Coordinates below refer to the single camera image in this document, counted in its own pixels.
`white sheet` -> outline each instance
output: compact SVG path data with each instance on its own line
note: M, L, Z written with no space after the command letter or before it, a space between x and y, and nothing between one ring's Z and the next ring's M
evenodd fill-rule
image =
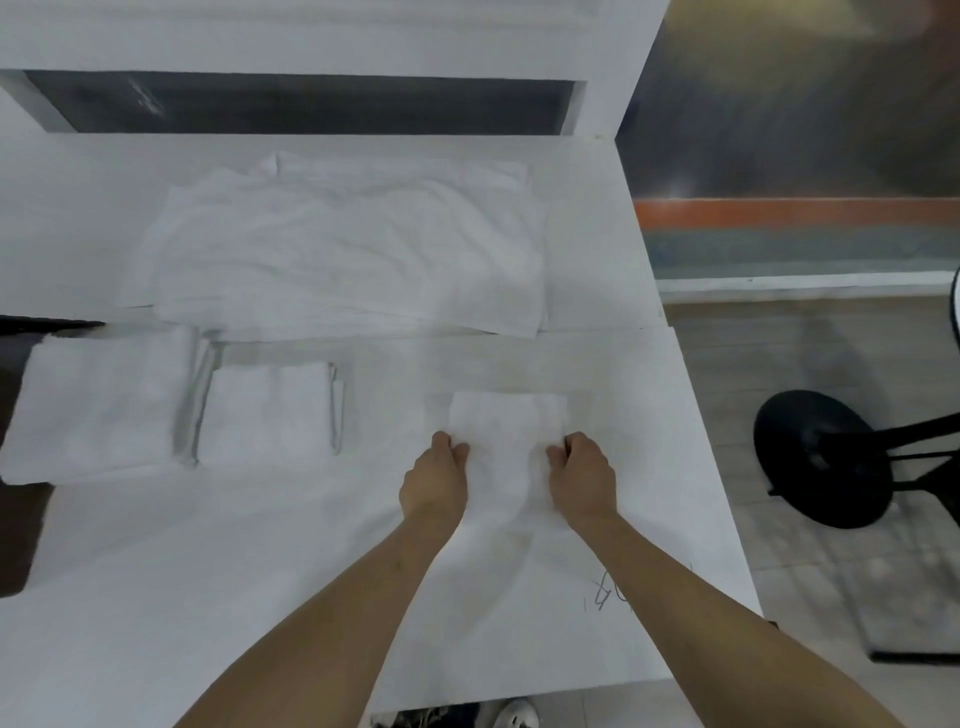
M283 155L248 175L216 170L171 190L118 303L227 339L422 321L532 337L545 315L545 214L521 166Z
M191 467L212 361L189 327L46 337L27 362L0 475L72 484Z
M566 397L458 392L449 431L470 445L467 527L566 528L553 507L546 447L562 445Z
M343 383L326 362L213 373L200 430L206 466L321 465L340 447Z

